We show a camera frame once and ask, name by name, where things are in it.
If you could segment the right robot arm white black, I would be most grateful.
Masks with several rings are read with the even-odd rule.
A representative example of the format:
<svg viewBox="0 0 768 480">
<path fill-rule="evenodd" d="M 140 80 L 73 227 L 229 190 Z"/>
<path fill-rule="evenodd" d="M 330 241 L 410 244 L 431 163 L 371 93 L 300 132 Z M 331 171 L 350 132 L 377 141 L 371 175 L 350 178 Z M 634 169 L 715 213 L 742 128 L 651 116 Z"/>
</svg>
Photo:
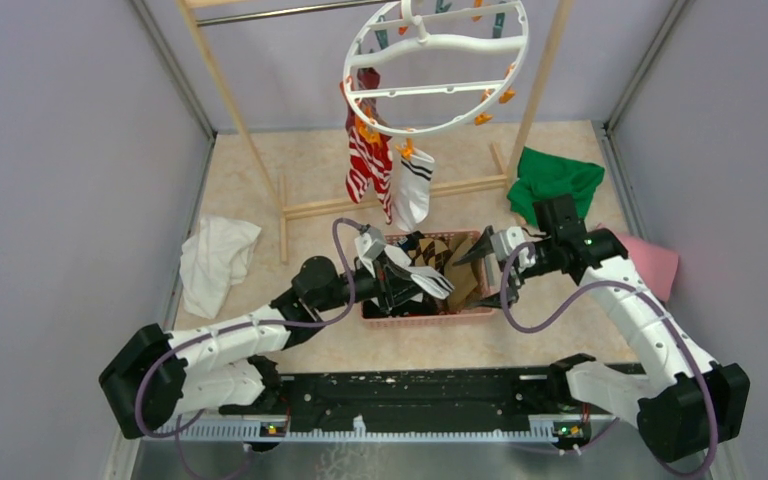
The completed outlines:
<svg viewBox="0 0 768 480">
<path fill-rule="evenodd" d="M 548 273 L 568 275 L 576 291 L 543 323 L 538 333 L 559 319 L 572 303 L 592 296 L 636 354 L 645 375 L 624 374 L 587 354 L 576 354 L 549 367 L 546 397 L 560 412 L 580 404 L 595 406 L 634 427 L 663 465 L 704 452 L 711 464 L 721 443 L 741 429 L 750 389 L 747 373 L 736 363 L 724 365 L 678 325 L 637 272 L 628 250 L 610 230 L 589 230 L 573 197 L 564 194 L 533 205 L 538 241 L 522 227 L 488 227 L 460 265 L 492 255 L 502 273 L 498 293 L 481 305 L 510 308 L 525 281 Z"/>
</svg>

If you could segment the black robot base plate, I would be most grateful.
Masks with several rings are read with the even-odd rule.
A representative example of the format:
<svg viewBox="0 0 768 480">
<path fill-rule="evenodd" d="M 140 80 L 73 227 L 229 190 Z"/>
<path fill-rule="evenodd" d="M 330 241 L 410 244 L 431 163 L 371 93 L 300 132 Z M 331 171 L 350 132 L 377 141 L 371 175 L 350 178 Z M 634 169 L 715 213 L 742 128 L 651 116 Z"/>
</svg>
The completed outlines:
<svg viewBox="0 0 768 480">
<path fill-rule="evenodd" d="M 218 409 L 280 417 L 293 433 L 348 431 L 356 417 L 372 433 L 525 432 L 536 415 L 599 411 L 554 397 L 545 367 L 271 374 L 253 404 Z"/>
</svg>

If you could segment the white round clip hanger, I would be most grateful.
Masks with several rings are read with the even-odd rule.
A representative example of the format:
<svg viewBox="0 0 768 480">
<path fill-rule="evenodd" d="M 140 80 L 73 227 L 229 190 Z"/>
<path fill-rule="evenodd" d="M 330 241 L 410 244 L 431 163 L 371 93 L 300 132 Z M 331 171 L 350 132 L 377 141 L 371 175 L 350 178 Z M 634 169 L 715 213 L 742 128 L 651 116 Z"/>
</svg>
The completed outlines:
<svg viewBox="0 0 768 480">
<path fill-rule="evenodd" d="M 438 9 L 433 3 L 409 2 L 413 5 L 414 13 L 422 16 L 469 7 L 504 4 L 507 7 L 504 10 L 506 20 L 500 39 L 516 38 L 522 33 L 518 13 L 509 6 L 512 2 L 519 2 L 524 7 L 520 1 L 468 1 L 463 5 L 454 5 L 447 11 Z M 363 33 L 362 27 L 370 19 L 386 22 L 400 18 L 401 14 L 398 9 L 392 9 L 386 14 L 381 14 L 379 10 L 380 8 L 362 24 L 351 39 L 340 77 L 341 89 L 349 109 L 373 129 L 383 125 L 399 130 L 420 130 L 439 126 L 457 116 L 463 116 L 482 102 L 482 94 L 489 89 L 487 83 L 496 83 L 510 73 L 511 66 L 518 57 L 516 48 L 476 52 L 423 44 L 408 53 L 371 66 L 381 75 L 381 82 L 377 90 L 362 92 L 361 96 L 375 97 L 376 101 L 358 102 L 358 94 L 354 91 L 357 84 L 355 74 L 361 68 L 368 68 L 360 64 L 363 55 L 382 55 L 386 49 L 404 40 L 415 39 L 418 34 L 415 28 L 388 28 L 389 46 L 380 50 L 375 37 L 376 30 Z M 431 36 L 447 34 L 463 38 L 493 39 L 491 34 L 494 16 L 495 14 L 439 19 L 426 24 L 425 28 Z M 529 43 L 524 63 L 531 44 L 528 14 L 527 22 Z M 489 103 L 487 113 L 492 114 L 493 109 L 509 103 L 516 96 L 515 83 L 524 63 L 511 86 L 504 89 L 502 97 Z"/>
</svg>

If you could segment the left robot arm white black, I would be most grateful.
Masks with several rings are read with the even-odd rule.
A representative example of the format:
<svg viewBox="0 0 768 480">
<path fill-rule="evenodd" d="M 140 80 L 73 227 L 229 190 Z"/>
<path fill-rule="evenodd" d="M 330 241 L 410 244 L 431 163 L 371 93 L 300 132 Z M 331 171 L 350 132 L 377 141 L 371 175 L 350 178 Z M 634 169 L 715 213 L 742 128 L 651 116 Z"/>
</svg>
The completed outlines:
<svg viewBox="0 0 768 480">
<path fill-rule="evenodd" d="M 438 270 L 412 264 L 397 247 L 343 267 L 314 256 L 286 291 L 248 314 L 189 330 L 138 329 L 99 375 L 121 434 L 158 438 L 173 418 L 220 407 L 268 413 L 279 404 L 281 388 L 268 377 L 264 355 L 311 339 L 328 325 L 325 313 L 335 312 L 340 321 L 364 301 L 393 310 L 416 297 L 445 299 L 451 292 Z"/>
</svg>

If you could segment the white black sock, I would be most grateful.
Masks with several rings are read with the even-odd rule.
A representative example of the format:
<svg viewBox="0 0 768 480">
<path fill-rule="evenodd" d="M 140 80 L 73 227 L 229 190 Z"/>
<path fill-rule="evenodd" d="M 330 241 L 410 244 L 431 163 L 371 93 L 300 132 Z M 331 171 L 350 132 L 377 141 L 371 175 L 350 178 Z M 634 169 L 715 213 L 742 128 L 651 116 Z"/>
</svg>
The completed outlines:
<svg viewBox="0 0 768 480">
<path fill-rule="evenodd" d="M 430 212 L 431 181 L 436 162 L 423 150 L 415 149 L 400 161 L 398 183 L 393 188 L 393 222 L 397 228 L 412 232 Z"/>
<path fill-rule="evenodd" d="M 404 261 L 410 260 L 409 256 L 399 247 L 387 244 L 384 251 L 388 251 L 393 257 L 400 256 Z M 429 296 L 444 300 L 454 292 L 454 285 L 443 275 L 431 267 L 416 267 L 411 265 L 413 283 L 419 286 Z"/>
</svg>

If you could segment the red white striped sock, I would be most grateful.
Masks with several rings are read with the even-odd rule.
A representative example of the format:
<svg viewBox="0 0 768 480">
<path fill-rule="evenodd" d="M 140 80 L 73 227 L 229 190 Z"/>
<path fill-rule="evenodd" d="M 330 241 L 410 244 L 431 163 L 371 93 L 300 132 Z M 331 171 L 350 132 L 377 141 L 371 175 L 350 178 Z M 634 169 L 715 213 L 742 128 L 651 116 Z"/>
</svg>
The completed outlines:
<svg viewBox="0 0 768 480">
<path fill-rule="evenodd" d="M 345 121 L 348 135 L 349 170 L 346 174 L 345 186 L 349 198 L 359 204 L 372 184 L 373 175 L 369 166 L 368 142 L 360 134 L 356 125 L 356 116 L 349 109 Z"/>
</svg>

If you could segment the beige purple striped sock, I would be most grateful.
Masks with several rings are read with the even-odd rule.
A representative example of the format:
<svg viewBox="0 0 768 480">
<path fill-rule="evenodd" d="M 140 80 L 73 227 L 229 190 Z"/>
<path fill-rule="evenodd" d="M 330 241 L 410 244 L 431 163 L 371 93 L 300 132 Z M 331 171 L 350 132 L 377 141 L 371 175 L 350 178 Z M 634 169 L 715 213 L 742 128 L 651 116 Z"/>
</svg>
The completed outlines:
<svg viewBox="0 0 768 480">
<path fill-rule="evenodd" d="M 361 96 L 362 92 L 368 90 L 377 90 L 381 82 L 381 75 L 372 67 L 361 68 L 355 74 L 355 80 L 357 81 L 354 91 L 358 94 L 358 102 L 376 101 L 375 97 Z"/>
</svg>

